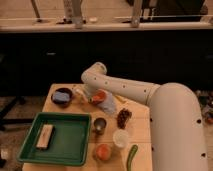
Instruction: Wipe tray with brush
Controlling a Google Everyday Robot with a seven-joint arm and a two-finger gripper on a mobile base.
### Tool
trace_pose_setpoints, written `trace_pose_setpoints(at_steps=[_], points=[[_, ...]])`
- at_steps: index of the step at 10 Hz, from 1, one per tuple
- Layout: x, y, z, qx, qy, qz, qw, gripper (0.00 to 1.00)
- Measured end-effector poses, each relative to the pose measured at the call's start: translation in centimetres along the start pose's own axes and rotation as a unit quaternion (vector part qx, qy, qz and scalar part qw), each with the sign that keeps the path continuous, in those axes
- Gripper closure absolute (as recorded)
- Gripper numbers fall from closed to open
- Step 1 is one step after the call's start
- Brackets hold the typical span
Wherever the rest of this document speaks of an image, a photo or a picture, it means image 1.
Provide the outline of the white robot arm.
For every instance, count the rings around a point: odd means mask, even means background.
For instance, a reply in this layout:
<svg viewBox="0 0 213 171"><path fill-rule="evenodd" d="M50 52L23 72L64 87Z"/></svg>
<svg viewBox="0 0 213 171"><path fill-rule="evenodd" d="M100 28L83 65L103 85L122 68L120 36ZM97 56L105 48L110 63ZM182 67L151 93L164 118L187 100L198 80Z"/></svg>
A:
<svg viewBox="0 0 213 171"><path fill-rule="evenodd" d="M90 93L104 89L149 107L153 171L208 171L201 108L187 86L110 77L101 62L81 80Z"/></svg>

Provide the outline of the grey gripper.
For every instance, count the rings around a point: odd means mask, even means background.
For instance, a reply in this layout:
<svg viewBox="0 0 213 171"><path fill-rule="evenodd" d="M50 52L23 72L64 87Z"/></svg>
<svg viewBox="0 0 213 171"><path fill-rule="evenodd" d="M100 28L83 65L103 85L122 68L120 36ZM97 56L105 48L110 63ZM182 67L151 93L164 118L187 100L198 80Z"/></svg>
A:
<svg viewBox="0 0 213 171"><path fill-rule="evenodd" d="M92 104L90 102L90 98L96 94L96 92L98 90L102 90L106 93L106 100L102 103L99 103L99 104ZM108 115L113 115L116 111L117 111L117 108L116 108L116 104L115 104L115 100L114 100L114 97L113 95L106 91L106 90L103 90L103 89L98 89L96 90L93 94L91 94L89 96L89 102L92 104L92 105L95 105L97 106L99 109L101 109L104 113L108 114Z"/></svg>

